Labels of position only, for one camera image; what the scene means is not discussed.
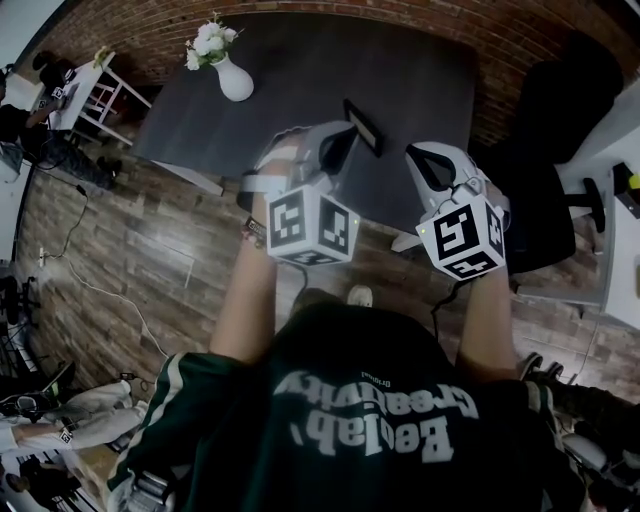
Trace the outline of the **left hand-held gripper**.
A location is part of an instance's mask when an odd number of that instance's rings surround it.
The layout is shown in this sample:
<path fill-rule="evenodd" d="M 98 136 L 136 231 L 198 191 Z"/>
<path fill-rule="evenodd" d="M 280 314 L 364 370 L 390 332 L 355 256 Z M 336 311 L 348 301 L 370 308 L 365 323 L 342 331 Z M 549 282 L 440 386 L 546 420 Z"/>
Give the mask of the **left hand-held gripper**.
<path fill-rule="evenodd" d="M 291 162 L 266 166 L 267 252 L 294 265 L 335 265 L 352 260 L 360 216 L 333 196 L 358 142 L 355 125 L 335 120 L 313 126 L 304 141 L 306 176 Z"/>

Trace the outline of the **person's left hand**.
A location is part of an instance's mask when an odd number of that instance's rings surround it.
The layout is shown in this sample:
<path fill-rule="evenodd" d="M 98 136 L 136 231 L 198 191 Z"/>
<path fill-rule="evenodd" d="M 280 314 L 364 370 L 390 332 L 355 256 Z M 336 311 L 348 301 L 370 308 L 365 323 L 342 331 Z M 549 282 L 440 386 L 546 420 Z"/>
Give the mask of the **person's left hand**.
<path fill-rule="evenodd" d="M 255 166 L 260 175 L 288 176 L 305 134 L 289 131 L 279 134 Z"/>

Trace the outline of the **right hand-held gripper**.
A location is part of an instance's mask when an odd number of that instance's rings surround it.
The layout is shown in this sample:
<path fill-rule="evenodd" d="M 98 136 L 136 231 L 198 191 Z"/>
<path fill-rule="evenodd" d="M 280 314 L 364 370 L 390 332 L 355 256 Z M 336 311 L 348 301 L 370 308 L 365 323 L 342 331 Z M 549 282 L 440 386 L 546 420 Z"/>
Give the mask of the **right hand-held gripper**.
<path fill-rule="evenodd" d="M 466 182 L 476 175 L 468 154 L 418 142 L 405 160 L 425 209 L 415 231 L 433 266 L 457 281 L 504 267 L 505 198 L 488 182 Z"/>

